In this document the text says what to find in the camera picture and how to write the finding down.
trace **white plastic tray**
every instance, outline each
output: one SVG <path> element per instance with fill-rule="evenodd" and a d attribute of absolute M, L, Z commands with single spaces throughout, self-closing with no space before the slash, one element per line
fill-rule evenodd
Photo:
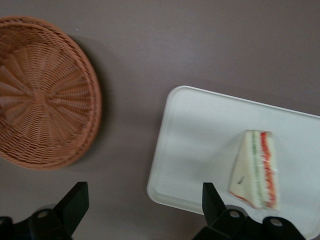
<path fill-rule="evenodd" d="M 256 210 L 228 192 L 245 130 L 271 131 L 281 210 Z M 203 214 L 202 184 L 256 221 L 279 216 L 306 239 L 320 233 L 320 117 L 189 86 L 168 96 L 147 186 L 157 203 Z"/>

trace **wicker basket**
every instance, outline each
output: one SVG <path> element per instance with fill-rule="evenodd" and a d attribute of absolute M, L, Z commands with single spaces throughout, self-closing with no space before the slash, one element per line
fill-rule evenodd
<path fill-rule="evenodd" d="M 79 159 L 100 124 L 101 92 L 80 47 L 43 20 L 0 18 L 0 155 L 50 170 Z"/>

